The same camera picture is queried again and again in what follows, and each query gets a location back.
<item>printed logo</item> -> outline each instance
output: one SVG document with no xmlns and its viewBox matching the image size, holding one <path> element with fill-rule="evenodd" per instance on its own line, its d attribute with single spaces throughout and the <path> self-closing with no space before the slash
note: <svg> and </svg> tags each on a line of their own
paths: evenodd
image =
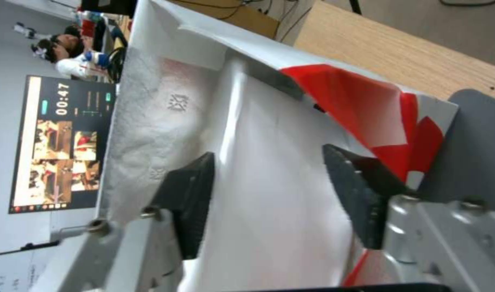
<svg viewBox="0 0 495 292">
<path fill-rule="evenodd" d="M 188 107 L 188 96 L 182 94 L 172 94 L 168 102 L 168 109 L 177 112 L 185 112 Z"/>
</svg>

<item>black rubber gripper pad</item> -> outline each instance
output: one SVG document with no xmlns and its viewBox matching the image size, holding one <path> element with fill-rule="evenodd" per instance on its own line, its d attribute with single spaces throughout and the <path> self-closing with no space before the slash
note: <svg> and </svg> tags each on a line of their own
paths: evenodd
<svg viewBox="0 0 495 292">
<path fill-rule="evenodd" d="M 381 249 L 388 201 L 412 191 L 376 158 L 326 144 L 323 160 L 355 234 L 364 247 Z"/>
</svg>

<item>wooden desk surface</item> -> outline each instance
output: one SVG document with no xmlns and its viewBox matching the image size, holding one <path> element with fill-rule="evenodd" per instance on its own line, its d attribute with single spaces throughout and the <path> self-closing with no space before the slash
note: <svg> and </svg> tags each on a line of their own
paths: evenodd
<svg viewBox="0 0 495 292">
<path fill-rule="evenodd" d="M 439 99 L 464 88 L 495 97 L 495 66 L 325 2 L 316 1 L 294 47 Z"/>
</svg>

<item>screw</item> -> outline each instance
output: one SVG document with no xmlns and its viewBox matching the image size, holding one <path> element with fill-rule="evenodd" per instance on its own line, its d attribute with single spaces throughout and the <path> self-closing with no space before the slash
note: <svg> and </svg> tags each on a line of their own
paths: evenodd
<svg viewBox="0 0 495 292">
<path fill-rule="evenodd" d="M 99 235 L 107 235 L 110 232 L 109 222 L 103 218 L 97 218 L 87 224 L 88 233 L 97 233 Z"/>
<path fill-rule="evenodd" d="M 157 206 L 146 206 L 141 210 L 141 218 L 155 218 L 157 220 L 162 220 L 161 211 Z"/>
</svg>

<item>red pattern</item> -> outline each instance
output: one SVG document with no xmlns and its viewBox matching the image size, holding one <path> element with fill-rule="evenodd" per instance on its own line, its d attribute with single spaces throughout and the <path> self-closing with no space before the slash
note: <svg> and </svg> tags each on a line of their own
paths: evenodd
<svg viewBox="0 0 495 292">
<path fill-rule="evenodd" d="M 444 141 L 444 134 L 442 134 L 442 131 L 433 120 L 428 117 L 423 118 L 417 128 L 409 170 L 426 173 Z"/>
<path fill-rule="evenodd" d="M 411 143 L 417 130 L 418 104 L 414 94 L 403 93 L 393 84 L 355 74 L 325 64 L 283 69 L 347 131 L 370 149 L 395 175 L 406 181 L 411 159 Z M 407 144 L 372 146 L 368 133 L 375 131 L 379 118 L 376 108 L 400 98 L 401 118 Z"/>
<path fill-rule="evenodd" d="M 400 92 L 395 85 L 379 82 L 365 76 L 334 68 L 325 64 L 305 65 L 281 70 L 311 95 L 324 109 L 368 148 L 403 182 L 409 170 L 427 172 L 444 140 L 440 128 L 428 117 L 418 120 L 418 101 L 415 94 Z M 379 117 L 376 103 L 400 98 L 401 121 L 407 143 L 375 146 L 368 143 L 365 133 L 379 126 L 368 124 L 368 115 Z M 364 252 L 356 267 L 346 277 L 343 286 L 353 286 L 366 262 Z"/>
</svg>

